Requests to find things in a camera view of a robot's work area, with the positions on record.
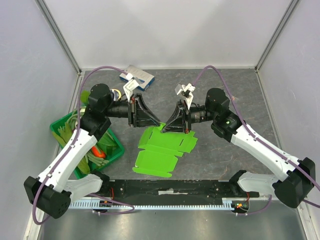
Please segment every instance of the white gear rack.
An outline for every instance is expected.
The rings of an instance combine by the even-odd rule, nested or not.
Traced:
[[[128,210],[129,206],[113,205],[113,206],[100,206],[100,198],[84,197],[76,200],[70,204],[69,209],[95,209],[95,210],[109,210],[119,209]],[[227,210],[233,211],[231,207],[231,200],[222,200],[222,205],[135,205],[136,210]]]

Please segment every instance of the green leaf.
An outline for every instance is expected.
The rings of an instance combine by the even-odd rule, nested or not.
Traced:
[[[89,101],[88,101],[89,95],[90,95],[90,92],[84,90],[84,91],[81,93],[81,95],[80,95],[80,101],[81,101],[83,104],[87,105],[87,104],[89,103]]]

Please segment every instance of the metal corner post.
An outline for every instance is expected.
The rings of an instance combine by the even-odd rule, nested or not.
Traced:
[[[276,41],[278,40],[280,34],[282,33],[283,29],[285,28],[290,16],[295,11],[298,3],[300,0],[291,0],[289,3],[289,6],[286,8],[285,13],[283,14],[278,26],[276,27],[274,33],[272,34],[268,44],[266,45],[259,61],[257,62],[255,66],[255,70],[258,72],[261,69],[261,66],[264,64],[267,56],[269,55],[271,49],[275,45]]]
[[[71,62],[73,68],[75,69],[75,71],[77,73],[81,73],[81,68],[78,65],[75,56],[73,55],[73,53],[71,52],[64,36],[62,35],[60,29],[58,28],[58,25],[54,19],[54,17],[52,16],[45,0],[35,0],[36,4],[38,5],[39,9],[41,10],[44,18],[46,19],[47,23],[49,24],[51,30],[53,31],[56,39],[58,40],[59,44],[61,45],[63,51],[65,52],[65,54],[67,55],[69,61]]]

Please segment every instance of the cable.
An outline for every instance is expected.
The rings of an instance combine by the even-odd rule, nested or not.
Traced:
[[[100,211],[95,211],[95,210],[93,210],[93,213],[94,213],[94,214],[98,214],[98,215],[121,215],[121,214],[129,214],[129,213],[132,213],[132,212],[135,210],[135,206],[133,206],[133,205],[131,205],[131,204],[127,204],[127,203],[124,203],[124,202],[116,201],[116,200],[113,200],[113,199],[108,199],[108,198],[106,198],[106,197],[100,196],[100,195],[95,194],[95,193],[91,193],[91,194],[89,194],[89,196],[96,197],[96,198],[100,198],[100,199],[102,199],[102,200],[111,202],[111,203],[113,203],[113,204],[118,204],[118,205],[127,206],[127,207],[130,207],[130,208],[131,208],[131,209],[128,210],[128,211],[116,211],[116,212],[100,212]]]
[[[273,153],[275,153],[276,155],[278,155],[280,158],[284,159],[285,161],[287,161],[289,164],[291,164],[292,166],[294,166],[296,169],[298,169],[311,183],[313,183],[313,185],[316,186],[316,188],[320,191],[320,185],[312,178],[310,177],[310,175],[305,172],[301,167],[299,167],[297,164],[295,164],[294,162],[292,162],[291,160],[288,160],[288,158],[283,155],[282,153],[278,152],[277,150],[275,150],[273,147],[271,147],[270,145],[268,145],[266,142],[264,142],[263,140],[261,140],[260,138],[256,137],[256,135],[254,135],[254,133],[248,128],[247,124],[245,123],[240,111],[238,110],[237,104],[235,103],[235,101],[233,100],[233,95],[230,92],[230,89],[226,83],[225,78],[222,76],[221,72],[216,69],[214,66],[212,65],[208,65],[206,66],[204,69],[202,69],[202,71],[199,73],[199,75],[196,77],[196,79],[192,82],[192,85],[195,86],[197,84],[197,82],[199,81],[200,77],[202,76],[202,74],[204,74],[204,72],[207,69],[213,69],[220,77],[226,92],[228,93],[229,97],[230,97],[230,101],[233,105],[233,108],[236,112],[236,114],[238,115],[242,125],[244,126],[244,128],[247,130],[247,132],[255,139],[257,140],[259,143],[261,143],[262,145],[264,145],[266,148],[268,148],[269,150],[271,150]],[[316,208],[320,208],[320,205],[310,202],[308,200],[303,200],[305,203],[308,203]]]
[[[87,81],[87,79],[96,71],[100,70],[100,69],[113,69],[113,70],[117,70],[125,75],[127,75],[128,73],[117,68],[117,67],[114,67],[114,66],[100,66],[100,67],[97,67],[95,69],[93,69],[83,80],[83,82],[81,83],[80,87],[79,87],[79,91],[78,91],[78,95],[77,95],[77,104],[76,104],[76,110],[77,110],[77,126],[76,126],[76,133],[75,133],[75,136],[74,136],[74,139],[72,140],[71,142],[71,146],[75,144],[75,142],[77,141],[78,139],[78,136],[80,134],[80,108],[81,108],[81,100],[80,100],[80,97],[81,97],[81,92],[84,88],[84,85]],[[51,170],[49,171],[49,173],[47,174],[47,176],[44,178],[43,182],[41,183],[40,187],[38,188],[38,190],[36,191],[36,194],[35,194],[35,197],[34,197],[34,201],[33,201],[33,206],[32,206],[32,218],[33,218],[33,221],[36,225],[41,225],[43,223],[45,223],[49,218],[50,216],[48,215],[43,221],[38,221],[37,220],[37,216],[36,216],[36,209],[37,209],[37,202],[38,202],[38,199],[39,199],[39,196],[40,196],[40,193],[41,191],[43,190],[46,182],[48,181],[49,177],[48,175],[51,175],[55,169],[58,167],[58,165],[62,162],[62,160],[68,155],[68,153],[70,152],[70,150],[72,149],[72,147],[69,146],[66,151],[62,154],[62,156],[59,158],[59,160],[53,165],[53,167],[51,168]]]
[[[249,215],[254,215],[254,214],[260,214],[264,212],[265,210],[268,209],[268,207],[271,205],[272,202],[272,195],[269,196],[268,203],[264,206],[264,208],[258,210],[258,211],[253,211],[253,212],[246,212],[246,213],[236,213],[236,216],[249,216]]]

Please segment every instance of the gray tabletop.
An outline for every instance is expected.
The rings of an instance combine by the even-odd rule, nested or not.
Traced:
[[[143,92],[146,105],[162,122],[166,122],[179,100],[175,94],[175,87],[177,84],[191,83],[200,71],[199,69],[147,70],[155,76],[155,81]],[[246,122],[261,136],[276,144],[255,71],[253,69],[222,69],[221,72]],[[122,90],[124,85],[119,79],[119,73],[113,70],[95,72],[85,84],[85,89],[90,90],[97,83],[105,83],[110,88],[119,90]],[[223,88],[221,80],[213,70],[208,70],[197,83],[193,92],[193,101],[203,105],[210,88]],[[194,136],[198,138],[197,144],[191,153],[178,157],[171,179],[228,180],[238,170],[259,174],[270,173],[263,164],[246,151],[216,136],[210,125],[211,122],[192,125],[192,130],[195,131]],[[138,174],[132,170],[141,151],[138,149],[138,143],[145,128],[129,127],[128,120],[125,118],[111,118],[111,129],[123,144],[125,153],[103,172],[111,179],[160,179]]]

